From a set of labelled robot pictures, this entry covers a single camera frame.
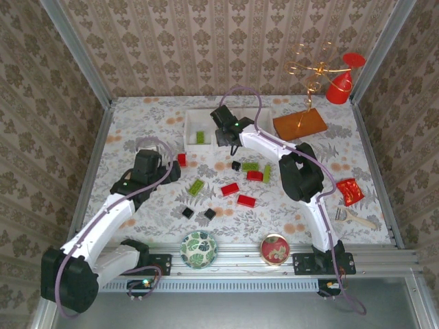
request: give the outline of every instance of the ceramic bowl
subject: ceramic bowl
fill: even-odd
[[[205,231],[194,231],[186,235],[181,243],[180,256],[193,269],[208,267],[217,257],[215,239]]]

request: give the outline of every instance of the red snack bag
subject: red snack bag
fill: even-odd
[[[364,194],[360,190],[355,178],[342,180],[341,182],[337,183],[337,187],[340,192],[343,193],[344,205],[346,207],[364,198]]]

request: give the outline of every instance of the floral tablecloth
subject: floral tablecloth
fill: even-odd
[[[215,109],[220,98],[118,99],[84,222],[99,210],[113,183],[133,166],[137,140],[148,135],[157,136],[173,147],[176,154],[182,153],[185,110]],[[305,96],[264,96],[262,99],[265,107],[272,108],[273,117],[305,108]],[[226,105],[231,108],[255,107],[257,100],[253,96],[230,96]],[[334,222],[336,207],[343,204],[342,194],[338,191],[326,198],[335,231],[345,243],[390,243],[351,105],[335,106],[323,97],[313,97],[313,106],[327,123],[328,130],[294,142],[311,144],[318,160],[329,168],[337,181],[356,178],[365,198],[350,208],[354,215],[377,225],[377,229],[372,230],[353,221]],[[219,243],[259,243],[269,233],[282,234],[290,243],[311,243],[305,209],[284,194],[277,164],[243,148],[232,158],[228,152],[229,148],[211,154],[187,154],[188,167],[182,169],[179,181],[159,186],[134,216],[119,228],[112,242],[131,238],[149,243],[179,243],[188,232],[203,229],[213,234]],[[245,173],[231,169],[233,160],[258,162],[260,170],[270,164],[270,182],[247,181]],[[192,197],[187,191],[197,179],[203,180],[205,185],[197,197]],[[233,182],[238,183],[241,194],[257,199],[254,208],[237,205],[238,193],[223,197],[220,188]],[[327,178],[324,186],[330,188]],[[195,212],[190,219],[182,216],[186,207]],[[217,213],[212,221],[204,216],[208,208]]]

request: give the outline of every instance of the white tray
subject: white tray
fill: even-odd
[[[218,129],[211,118],[213,108],[187,109],[183,140],[185,152],[229,151],[227,147],[218,147],[215,130]],[[238,120],[248,117],[254,120],[258,108],[230,108]],[[271,108],[262,108],[258,120],[259,127],[270,134],[275,134]],[[204,144],[197,144],[197,132],[204,132]]]

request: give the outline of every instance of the black block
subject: black block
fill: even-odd
[[[240,162],[237,162],[237,161],[233,161],[232,162],[232,169],[233,170],[239,171],[240,168],[241,168],[241,163]]]
[[[192,217],[192,215],[193,215],[193,211],[186,207],[186,209],[183,210],[182,214],[186,218],[190,219]]]
[[[211,221],[212,220],[212,218],[214,218],[215,216],[216,216],[216,212],[215,211],[213,211],[212,209],[208,209],[205,213],[204,213],[204,216],[206,216],[207,218],[209,218],[209,221]]]

